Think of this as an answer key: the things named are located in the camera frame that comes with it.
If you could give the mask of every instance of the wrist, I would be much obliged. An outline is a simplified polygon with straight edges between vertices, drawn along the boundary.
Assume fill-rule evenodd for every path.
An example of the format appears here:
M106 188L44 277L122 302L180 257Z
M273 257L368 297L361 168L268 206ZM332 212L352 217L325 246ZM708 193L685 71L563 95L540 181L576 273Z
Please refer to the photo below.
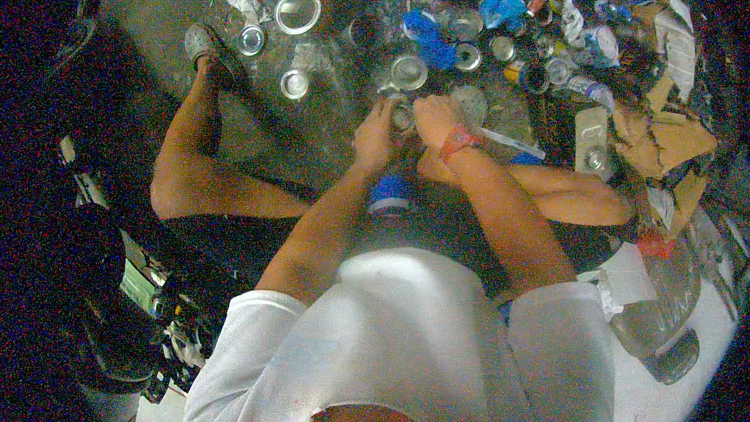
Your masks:
M350 167L349 173L355 177L362 178L364 181L371 181L377 178L385 165L380 166L377 164L365 163L360 160L356 160Z
M456 154L469 147L480 147L484 144L484 137L477 136L463 124L456 124L453 130L445 138L440 147L438 156L444 164Z

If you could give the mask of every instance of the forearm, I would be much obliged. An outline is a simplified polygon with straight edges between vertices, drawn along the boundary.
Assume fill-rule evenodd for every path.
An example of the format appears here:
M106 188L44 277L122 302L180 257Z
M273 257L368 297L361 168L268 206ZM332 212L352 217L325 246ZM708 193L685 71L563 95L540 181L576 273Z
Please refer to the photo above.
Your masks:
M471 201L514 288L523 292L575 278L547 220L505 168L472 147L451 155L448 167Z
M312 304L331 285L375 173L353 165L297 222L256 289Z

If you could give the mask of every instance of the wristband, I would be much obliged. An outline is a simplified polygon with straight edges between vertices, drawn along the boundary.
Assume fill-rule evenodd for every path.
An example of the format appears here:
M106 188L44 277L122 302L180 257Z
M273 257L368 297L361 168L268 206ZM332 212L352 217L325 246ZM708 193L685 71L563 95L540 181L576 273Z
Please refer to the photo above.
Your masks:
M464 124L456 124L445 138L439 156L443 163L448 163L448 157L464 147L480 147L484 144L484 137L472 134Z

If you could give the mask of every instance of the sandal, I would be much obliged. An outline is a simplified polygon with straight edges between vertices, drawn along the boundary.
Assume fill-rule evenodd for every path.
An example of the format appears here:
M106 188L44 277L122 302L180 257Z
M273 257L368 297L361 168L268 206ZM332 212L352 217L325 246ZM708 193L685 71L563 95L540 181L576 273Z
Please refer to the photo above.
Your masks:
M193 23L185 31L185 52L193 63L193 69L198 70L198 58L206 54L214 54L219 62L229 71L234 83L244 88L248 86L248 72L237 56L224 44L216 31L206 23Z

